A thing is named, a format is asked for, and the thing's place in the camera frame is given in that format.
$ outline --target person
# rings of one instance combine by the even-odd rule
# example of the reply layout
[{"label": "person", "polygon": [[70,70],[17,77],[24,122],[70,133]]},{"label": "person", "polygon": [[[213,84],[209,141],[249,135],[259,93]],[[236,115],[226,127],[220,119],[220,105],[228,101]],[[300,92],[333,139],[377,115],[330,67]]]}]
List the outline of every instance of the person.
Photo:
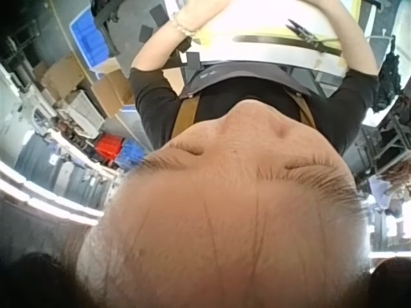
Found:
[{"label": "person", "polygon": [[[218,64],[218,82],[188,84],[187,93],[196,94],[193,84],[200,93],[195,115],[174,134],[187,100],[161,69],[230,1],[188,1],[140,50],[130,82],[157,151],[129,173],[84,239],[76,275],[94,303],[366,307],[366,209],[341,155],[376,96],[378,68],[339,0],[305,1],[329,19],[349,68],[330,98],[274,64]],[[244,76],[221,76],[232,65]]]}]

